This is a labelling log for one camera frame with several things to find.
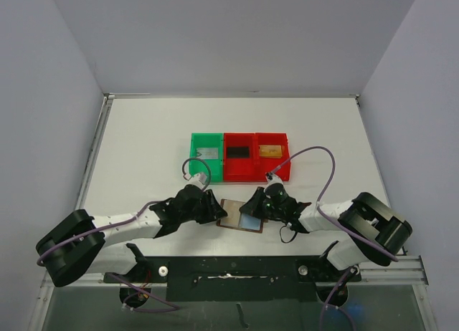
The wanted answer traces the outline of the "brown leather card holder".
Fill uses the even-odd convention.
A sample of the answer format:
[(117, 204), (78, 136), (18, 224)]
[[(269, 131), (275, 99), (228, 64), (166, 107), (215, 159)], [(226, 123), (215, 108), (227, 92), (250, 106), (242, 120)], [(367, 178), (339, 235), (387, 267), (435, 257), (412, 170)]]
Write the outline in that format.
[(238, 231), (246, 231), (251, 233), (261, 234), (263, 231), (264, 221), (261, 219), (257, 219), (254, 216), (250, 216), (247, 214), (241, 214), (240, 218), (240, 225), (238, 228), (230, 228), (230, 227), (223, 227), (220, 225), (220, 220), (217, 221), (218, 227), (223, 227), (226, 229), (238, 230)]

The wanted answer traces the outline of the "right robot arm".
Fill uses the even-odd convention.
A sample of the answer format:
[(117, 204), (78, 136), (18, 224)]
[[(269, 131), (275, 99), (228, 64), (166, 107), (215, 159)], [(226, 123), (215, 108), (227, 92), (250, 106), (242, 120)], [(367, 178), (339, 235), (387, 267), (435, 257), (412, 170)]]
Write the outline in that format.
[(334, 241), (321, 253), (319, 270), (329, 280), (362, 262), (389, 266), (397, 261), (397, 253), (412, 235), (408, 221), (367, 192), (341, 203), (306, 203), (289, 196), (282, 183), (273, 183), (257, 188), (240, 212), (278, 221), (296, 235), (317, 231), (346, 233), (346, 240)]

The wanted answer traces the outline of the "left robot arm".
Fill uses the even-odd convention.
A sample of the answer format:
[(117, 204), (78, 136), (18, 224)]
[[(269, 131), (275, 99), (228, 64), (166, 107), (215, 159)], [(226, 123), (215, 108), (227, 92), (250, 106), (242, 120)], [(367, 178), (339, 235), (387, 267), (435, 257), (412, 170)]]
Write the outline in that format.
[(117, 272), (136, 282), (145, 275), (146, 263), (136, 256), (125, 258), (129, 249), (113, 256), (104, 254), (104, 249), (168, 236), (189, 221), (209, 224), (225, 216), (212, 190), (192, 184), (174, 197), (149, 201), (132, 214), (91, 216), (78, 209), (37, 243), (37, 264), (47, 270), (56, 287), (65, 287), (90, 272)]

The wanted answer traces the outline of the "gold card with grey stripe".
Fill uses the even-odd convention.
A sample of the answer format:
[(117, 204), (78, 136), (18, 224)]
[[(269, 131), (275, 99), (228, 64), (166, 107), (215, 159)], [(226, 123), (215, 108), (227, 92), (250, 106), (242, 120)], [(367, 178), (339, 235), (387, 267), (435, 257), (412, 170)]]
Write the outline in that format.
[(261, 158), (282, 158), (282, 145), (259, 145), (259, 156)]

